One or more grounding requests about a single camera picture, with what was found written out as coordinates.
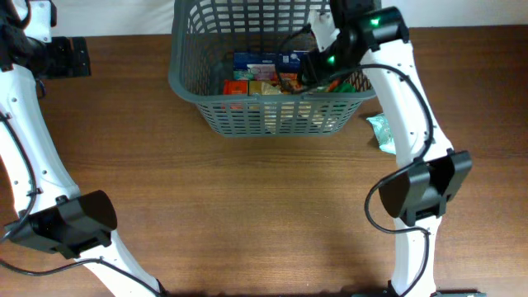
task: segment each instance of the gray plastic basket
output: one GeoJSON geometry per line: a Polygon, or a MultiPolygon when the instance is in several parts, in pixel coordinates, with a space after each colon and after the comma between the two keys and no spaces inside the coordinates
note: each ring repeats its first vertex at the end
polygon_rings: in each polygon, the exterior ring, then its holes
{"type": "MultiPolygon", "coordinates": [[[[358,93],[221,95],[233,80],[235,51],[272,52],[307,23],[310,9],[330,12],[328,0],[176,0],[169,82],[195,103],[211,128],[228,137],[323,135],[339,131],[360,104],[375,96],[362,73],[358,93]]],[[[312,50],[309,35],[285,50],[312,50]]]]}

